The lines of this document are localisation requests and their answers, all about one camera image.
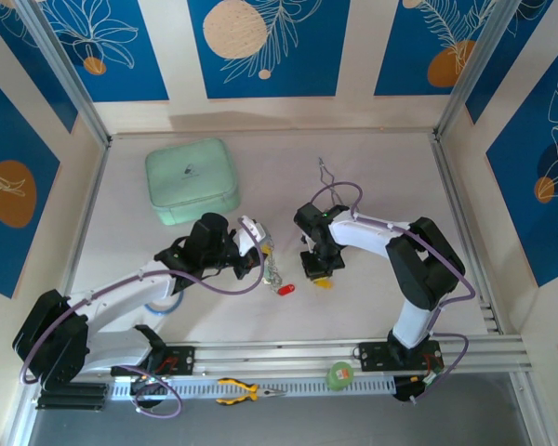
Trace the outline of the mint green zipper case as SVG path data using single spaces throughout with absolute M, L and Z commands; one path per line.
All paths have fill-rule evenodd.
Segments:
M 228 213 L 241 203 L 233 157 L 218 138 L 153 151 L 145 170 L 152 208 L 166 226 Z

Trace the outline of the green tape roll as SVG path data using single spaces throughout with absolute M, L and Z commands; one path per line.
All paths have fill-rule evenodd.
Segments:
M 351 365 L 345 361 L 335 362 L 329 369 L 325 382 L 331 391 L 341 391 L 349 386 L 354 379 L 354 371 Z

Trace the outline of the black profile blocks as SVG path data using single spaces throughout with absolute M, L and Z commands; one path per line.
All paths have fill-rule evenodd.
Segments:
M 36 409 L 100 411 L 108 391 L 107 384 L 70 383 L 53 390 L 42 390 Z

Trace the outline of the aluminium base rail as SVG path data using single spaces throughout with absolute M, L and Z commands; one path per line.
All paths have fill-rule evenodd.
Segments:
M 457 373 L 515 373 L 532 368 L 523 340 L 518 335 L 440 335 L 444 369 Z M 384 342 L 384 339 L 332 341 L 237 342 L 237 343 L 166 343 L 194 346 L 193 374 L 190 376 L 298 377 L 326 372 L 333 363 L 348 362 L 367 374 L 404 375 L 411 372 L 363 372 L 358 345 Z M 150 351 L 148 339 L 134 331 L 121 336 L 118 346 L 88 347 L 80 341 L 48 343 L 32 359 L 28 374 L 44 386 L 63 385 L 85 374 L 123 374 L 123 366 L 138 366 Z

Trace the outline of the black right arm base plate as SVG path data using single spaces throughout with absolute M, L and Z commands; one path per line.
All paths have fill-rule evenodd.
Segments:
M 428 372 L 445 366 L 435 340 L 426 340 L 411 349 L 388 341 L 363 342 L 358 350 L 363 372 Z

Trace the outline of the yellow handled pliers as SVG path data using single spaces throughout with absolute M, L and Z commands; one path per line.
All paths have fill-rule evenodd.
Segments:
M 262 388 L 258 384 L 247 384 L 243 381 L 224 377 L 218 380 L 219 385 L 234 386 L 242 389 L 245 394 L 236 398 L 220 398 L 216 399 L 216 403 L 221 406 L 234 406 L 243 402 L 256 402 L 265 398 L 283 397 L 286 392 L 277 388 Z

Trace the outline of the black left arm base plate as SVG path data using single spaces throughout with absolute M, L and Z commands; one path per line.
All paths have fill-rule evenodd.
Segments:
M 154 348 L 138 367 L 158 376 L 192 375 L 194 353 L 195 347 L 193 346 Z

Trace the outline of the aluminium table edge rail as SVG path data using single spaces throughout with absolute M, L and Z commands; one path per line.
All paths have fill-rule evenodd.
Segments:
M 465 265 L 468 276 L 476 291 L 480 308 L 484 313 L 486 330 L 490 335 L 504 335 L 505 330 L 499 321 L 496 305 L 493 302 L 490 283 L 485 274 L 485 268 L 479 258 L 469 222 L 465 215 L 465 208 L 461 194 L 454 178 L 453 170 L 447 160 L 445 150 L 435 135 L 430 135 L 430 144 L 436 162 L 445 194 L 452 211 L 453 219 L 458 231 L 461 250 L 465 255 Z
M 99 195 L 100 185 L 104 176 L 105 168 L 108 162 L 111 147 L 113 145 L 113 140 L 110 138 L 104 147 L 104 151 L 100 156 L 95 175 L 93 176 L 90 184 L 89 190 L 86 197 L 86 203 L 83 208 L 79 220 L 79 226 L 77 228 L 76 235 L 73 239 L 73 246 L 69 258 L 67 260 L 66 268 L 64 274 L 60 281 L 59 291 L 63 292 L 64 296 L 68 296 L 73 289 L 73 283 L 82 255 L 83 247 L 86 240 L 86 235 L 90 225 L 90 220 L 93 215 L 95 204 Z

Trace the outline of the aluminium frame post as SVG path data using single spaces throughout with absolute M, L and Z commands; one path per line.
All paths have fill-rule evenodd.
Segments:
M 433 129 L 434 139 L 437 142 L 443 140 L 464 108 L 465 102 L 483 74 L 520 3 L 521 0 L 498 0 L 495 3 L 492 15 L 485 23 L 470 58 L 453 87 L 445 109 Z
M 100 145 L 108 150 L 111 145 L 111 136 L 40 6 L 35 0 L 13 1 L 24 25 L 37 43 L 50 69 L 58 78 L 80 116 L 84 119 L 88 129 Z

